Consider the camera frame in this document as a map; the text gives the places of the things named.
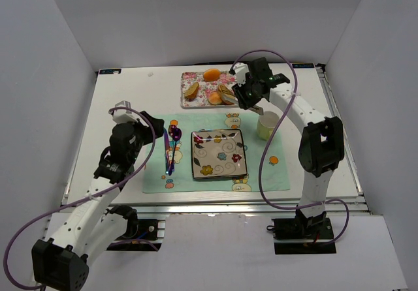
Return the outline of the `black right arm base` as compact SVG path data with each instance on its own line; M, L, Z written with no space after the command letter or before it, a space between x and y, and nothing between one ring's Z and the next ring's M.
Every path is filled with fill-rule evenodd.
M272 219L266 231L274 239L276 255L336 254L334 232L329 218L305 230L296 218Z

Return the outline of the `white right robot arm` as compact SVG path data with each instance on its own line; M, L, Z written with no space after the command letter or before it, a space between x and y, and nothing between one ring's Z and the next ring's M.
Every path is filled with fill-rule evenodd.
M275 223L278 239L315 239L326 221L325 202L330 179L344 159L344 132L339 117L318 112L297 93L296 78L274 74L268 61L234 63L232 90L241 109L254 108L261 99L279 108L301 134L298 160L304 169L302 195L295 218Z

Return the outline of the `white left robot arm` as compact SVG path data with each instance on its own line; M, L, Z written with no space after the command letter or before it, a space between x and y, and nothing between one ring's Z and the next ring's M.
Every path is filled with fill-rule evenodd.
M109 145L101 153L84 197L51 237L34 244L31 255L37 283L56 290L80 290L99 255L115 239L136 231L136 210L110 204L138 172L135 163L140 150L154 146L165 128L162 119L145 111L138 117L134 114L127 107L112 109L115 126Z

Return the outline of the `orange round bun bottom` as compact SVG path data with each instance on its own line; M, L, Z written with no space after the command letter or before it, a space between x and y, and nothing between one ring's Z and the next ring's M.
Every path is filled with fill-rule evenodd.
M223 104L223 100L218 92L213 92L208 95L208 102L211 105L218 106Z

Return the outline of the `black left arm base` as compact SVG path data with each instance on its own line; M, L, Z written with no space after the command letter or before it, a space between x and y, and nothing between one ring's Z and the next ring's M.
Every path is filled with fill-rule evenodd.
M135 209L129 206L114 207L107 209L102 217L114 216L117 213L127 219L127 230L112 242L108 251L127 252L157 252L162 246L165 230L165 221L142 217L133 217Z

